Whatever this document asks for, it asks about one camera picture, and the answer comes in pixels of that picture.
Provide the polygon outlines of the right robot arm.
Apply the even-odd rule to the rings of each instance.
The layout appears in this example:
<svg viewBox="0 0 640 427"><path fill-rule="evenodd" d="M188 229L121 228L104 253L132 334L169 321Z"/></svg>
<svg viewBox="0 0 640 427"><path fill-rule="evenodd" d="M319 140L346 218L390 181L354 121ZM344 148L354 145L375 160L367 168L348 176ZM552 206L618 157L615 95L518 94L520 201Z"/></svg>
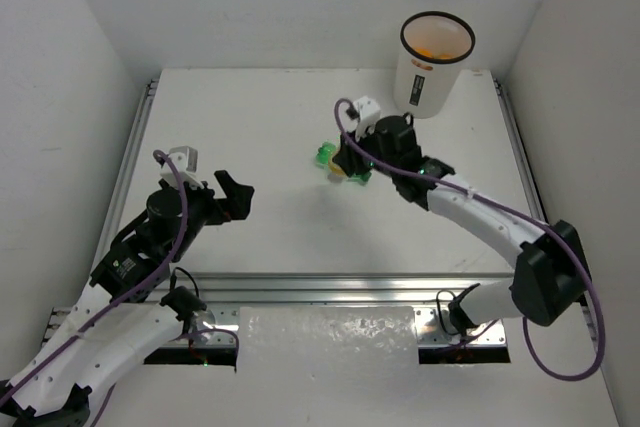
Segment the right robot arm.
<svg viewBox="0 0 640 427"><path fill-rule="evenodd" d="M474 284L449 302L454 333L463 335L498 318L522 317L549 326L583 297L585 283L567 254L584 257L571 224L533 225L471 195L453 167L423 155L409 114L365 115L350 107L346 115L356 126L341 136L333 157L346 176L383 173L404 200L454 222L514 270L506 281Z"/></svg>

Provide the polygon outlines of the orange bottle brown cap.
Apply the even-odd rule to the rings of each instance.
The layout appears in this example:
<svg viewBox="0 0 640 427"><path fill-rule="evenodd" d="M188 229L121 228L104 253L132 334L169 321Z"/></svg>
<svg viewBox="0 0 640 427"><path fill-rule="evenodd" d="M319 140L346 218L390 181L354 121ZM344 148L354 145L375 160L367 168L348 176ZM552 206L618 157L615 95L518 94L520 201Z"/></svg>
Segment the orange bottle brown cap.
<svg viewBox="0 0 640 427"><path fill-rule="evenodd" d="M436 59L436 60L450 60L450 59L453 59L453 56L451 54L446 54L446 53L434 54L430 50L425 49L425 48L418 48L416 50L416 52L419 55L427 57L427 58L430 58L430 59Z"/></svg>

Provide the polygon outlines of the green plastic bottle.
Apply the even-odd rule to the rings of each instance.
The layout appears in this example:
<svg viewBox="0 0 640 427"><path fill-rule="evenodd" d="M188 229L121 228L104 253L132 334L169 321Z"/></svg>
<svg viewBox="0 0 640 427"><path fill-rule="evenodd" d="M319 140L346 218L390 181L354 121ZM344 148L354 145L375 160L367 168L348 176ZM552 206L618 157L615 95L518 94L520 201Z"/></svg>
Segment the green plastic bottle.
<svg viewBox="0 0 640 427"><path fill-rule="evenodd" d="M314 163L317 167L323 169L327 172L328 176L328 168L327 164L331 162L331 157L337 150L337 146L331 142L323 142L322 145L317 149L317 153L314 158ZM366 185L371 178L371 172L365 172L364 174L359 174L352 178L347 178L343 182L354 182L359 185Z"/></svg>

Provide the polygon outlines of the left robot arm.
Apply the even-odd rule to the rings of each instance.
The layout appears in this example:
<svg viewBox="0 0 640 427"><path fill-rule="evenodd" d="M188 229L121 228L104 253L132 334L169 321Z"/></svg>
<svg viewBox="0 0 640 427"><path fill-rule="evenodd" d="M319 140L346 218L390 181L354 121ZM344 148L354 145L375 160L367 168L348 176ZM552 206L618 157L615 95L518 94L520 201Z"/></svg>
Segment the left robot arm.
<svg viewBox="0 0 640 427"><path fill-rule="evenodd" d="M81 296L40 352L1 383L1 412L18 426L95 423L99 402L133 368L173 340L206 345L218 333L214 314L198 294L171 284L156 303L150 294L172 282L181 260L206 226L248 217L254 188L226 171L206 183L168 178L145 209L114 237Z"/></svg>

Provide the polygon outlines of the clear bottle yellow cap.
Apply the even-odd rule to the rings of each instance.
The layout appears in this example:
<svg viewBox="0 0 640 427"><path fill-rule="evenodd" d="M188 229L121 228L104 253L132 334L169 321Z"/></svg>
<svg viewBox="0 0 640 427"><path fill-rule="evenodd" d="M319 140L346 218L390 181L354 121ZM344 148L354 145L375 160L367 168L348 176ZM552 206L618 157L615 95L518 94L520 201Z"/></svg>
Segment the clear bottle yellow cap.
<svg viewBox="0 0 640 427"><path fill-rule="evenodd" d="M327 164L328 168L328 179L333 183L342 183L345 179L344 171L335 163L329 162Z"/></svg>

